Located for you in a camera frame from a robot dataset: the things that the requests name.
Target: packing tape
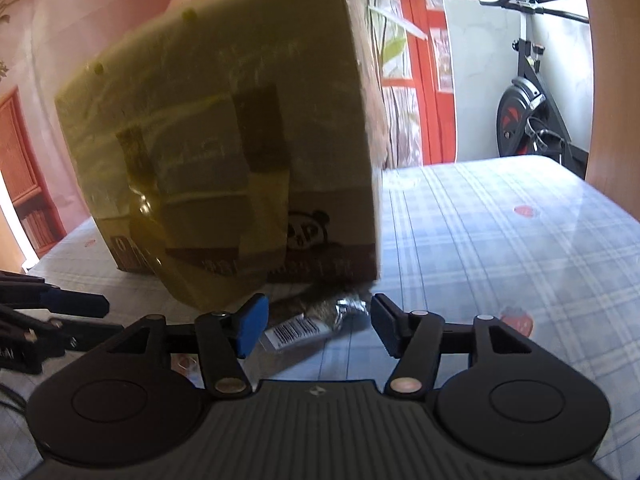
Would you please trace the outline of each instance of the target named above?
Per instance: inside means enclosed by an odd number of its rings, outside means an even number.
[[[163,214],[164,200],[143,129],[131,126],[116,134],[127,168],[133,242],[176,299],[205,311],[228,308],[250,294],[265,282],[269,270],[283,264],[286,254],[289,153],[275,86],[242,92],[232,99],[250,169],[246,196],[252,215],[240,237],[234,276],[217,276],[167,254],[167,247],[175,247],[172,225]],[[187,105],[180,111],[187,108],[194,109]]]

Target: wooden door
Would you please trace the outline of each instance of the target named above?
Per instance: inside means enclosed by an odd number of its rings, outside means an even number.
[[[587,182],[640,220],[640,0],[587,0],[593,126]]]
[[[66,233],[33,156],[17,88],[0,98],[0,171],[20,223],[40,258]]]

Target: blue checkered tablecloth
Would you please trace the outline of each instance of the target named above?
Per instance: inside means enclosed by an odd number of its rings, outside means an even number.
[[[547,158],[520,156],[385,173],[382,218],[384,292],[405,310],[449,322],[477,314],[533,323],[531,338],[595,381],[612,407],[597,463],[614,478],[640,474],[640,224]],[[64,288],[104,294],[108,319],[124,324],[152,312],[189,322],[198,312],[151,276],[116,269],[88,220],[33,270]],[[294,292],[270,286],[279,298]],[[52,360],[41,377],[7,371],[0,381],[28,395],[76,358]],[[244,362],[252,379],[354,380],[382,386],[396,361],[367,319],[351,319],[332,339]],[[444,356],[442,384],[466,367]],[[38,461],[23,421],[0,411],[0,479]]]

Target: green leaf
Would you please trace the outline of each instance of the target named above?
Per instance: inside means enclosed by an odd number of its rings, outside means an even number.
[[[405,47],[406,38],[404,36],[391,38],[389,41],[387,41],[385,43],[385,46],[382,48],[382,54],[380,55],[382,65],[384,65],[387,61],[391,61],[393,58],[400,56],[404,52]]]

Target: wall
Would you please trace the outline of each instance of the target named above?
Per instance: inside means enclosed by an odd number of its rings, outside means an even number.
[[[52,193],[52,198],[67,231],[75,228],[88,216],[88,212],[60,130],[54,97],[82,63],[99,54],[128,30],[163,12],[169,1],[34,1],[31,67],[36,87],[33,102],[40,110],[40,121],[39,124],[28,121],[27,126],[30,135],[37,137],[33,143],[39,159],[45,153],[60,154],[56,167],[44,164],[43,173],[48,183],[54,183],[50,186],[52,190],[64,191],[64,195]]]
[[[18,86],[37,163],[66,231],[88,216],[54,108],[58,89],[82,63],[170,0],[20,0],[0,24],[0,59],[10,67],[0,94]]]
[[[20,0],[6,11],[9,23],[0,24],[0,59],[9,67],[7,76],[0,81],[0,96],[18,87],[22,111],[30,128],[39,128],[43,116],[38,106],[30,70],[31,41],[29,30],[33,19],[34,0]],[[7,207],[11,207],[8,195]],[[12,234],[9,224],[0,211],[0,269],[19,272],[25,257]]]
[[[511,43],[520,15],[477,0],[444,0],[456,101],[456,160],[498,156],[495,118],[502,93],[518,72]]]
[[[594,67],[587,182],[640,219],[636,115],[640,103],[640,0],[587,0],[587,5]]]
[[[20,0],[8,10],[11,22],[0,25],[0,56],[9,67],[0,82],[0,94],[18,87],[20,107],[36,161],[43,173],[66,231],[88,216],[73,172],[67,169],[66,148],[56,148],[48,117],[42,106],[33,67],[32,27],[36,0]]]
[[[555,0],[544,6],[588,16],[586,0]],[[558,104],[573,143],[588,152],[593,118],[590,26],[538,14],[530,19],[530,38],[546,46],[540,73]]]

